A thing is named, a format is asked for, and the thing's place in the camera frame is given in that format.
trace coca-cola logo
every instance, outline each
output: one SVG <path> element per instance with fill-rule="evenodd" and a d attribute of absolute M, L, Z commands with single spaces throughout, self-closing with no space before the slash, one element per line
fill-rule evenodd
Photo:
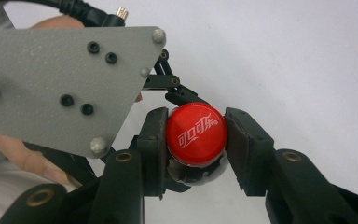
<path fill-rule="evenodd" d="M 211 114 L 202 117 L 193 127 L 181 133 L 178 136 L 179 146 L 182 148 L 188 147 L 212 126 L 219 124 L 216 119 L 210 119 L 210 117 Z"/>

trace gray metal plate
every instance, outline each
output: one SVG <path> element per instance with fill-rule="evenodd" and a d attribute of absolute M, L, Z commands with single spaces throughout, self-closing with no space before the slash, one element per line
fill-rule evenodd
<path fill-rule="evenodd" d="M 165 40 L 157 27 L 0 31 L 0 134 L 69 153 L 97 158 L 90 141 L 110 146 L 145 83 Z M 90 41 L 98 54 L 87 51 Z M 117 63 L 105 61 L 114 52 Z M 75 104 L 60 105 L 71 94 Z M 94 113 L 80 112 L 92 104 Z"/>

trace black cable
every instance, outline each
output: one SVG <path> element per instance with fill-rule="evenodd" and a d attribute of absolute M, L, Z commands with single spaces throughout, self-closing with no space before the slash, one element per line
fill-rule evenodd
<path fill-rule="evenodd" d="M 117 15 L 107 14 L 104 11 L 92 7 L 81 0 L 9 0 L 37 3 L 49 7 L 55 7 L 62 14 L 81 21 L 86 27 L 113 27 L 125 26 L 125 20 Z"/>
<path fill-rule="evenodd" d="M 9 0 L 9 1 L 16 1 L 16 2 L 30 2 L 30 3 L 37 3 L 49 7 L 60 8 L 61 0 Z"/>

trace mounting hole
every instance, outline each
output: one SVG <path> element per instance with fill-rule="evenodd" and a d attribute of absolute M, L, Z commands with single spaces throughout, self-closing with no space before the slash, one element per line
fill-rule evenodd
<path fill-rule="evenodd" d="M 53 189 L 40 189 L 27 198 L 27 205 L 37 207 L 50 201 L 54 196 Z"/>
<path fill-rule="evenodd" d="M 87 50 L 90 52 L 90 53 L 98 53 L 100 52 L 100 45 L 95 42 L 95 41 L 91 41 L 88 43 L 87 45 Z"/>
<path fill-rule="evenodd" d="M 128 152 L 123 152 L 121 154 L 116 155 L 116 161 L 130 161 L 132 160 L 132 154 Z"/>
<path fill-rule="evenodd" d="M 64 94 L 60 97 L 60 104 L 64 107 L 69 107 L 75 103 L 74 97 L 69 94 Z"/>
<path fill-rule="evenodd" d="M 117 62 L 117 55 L 113 52 L 109 52 L 105 56 L 107 63 L 116 63 Z"/>
<path fill-rule="evenodd" d="M 342 215 L 335 212 L 327 213 L 327 219 L 333 224 L 348 224 L 348 221 Z"/>
<path fill-rule="evenodd" d="M 285 159 L 289 160 L 289 161 L 301 161 L 301 157 L 294 153 L 294 152 L 283 152 L 283 156 Z"/>
<path fill-rule="evenodd" d="M 83 104 L 80 107 L 81 113 L 84 115 L 91 115 L 94 113 L 94 106 L 92 106 L 91 104 Z"/>

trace cable connector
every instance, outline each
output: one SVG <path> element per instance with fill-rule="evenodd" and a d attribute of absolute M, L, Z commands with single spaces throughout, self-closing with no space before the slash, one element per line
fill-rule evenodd
<path fill-rule="evenodd" d="M 81 0 L 61 0 L 60 12 L 81 21 L 86 27 L 125 26 L 128 11 L 119 9 L 119 16 L 107 14 Z"/>

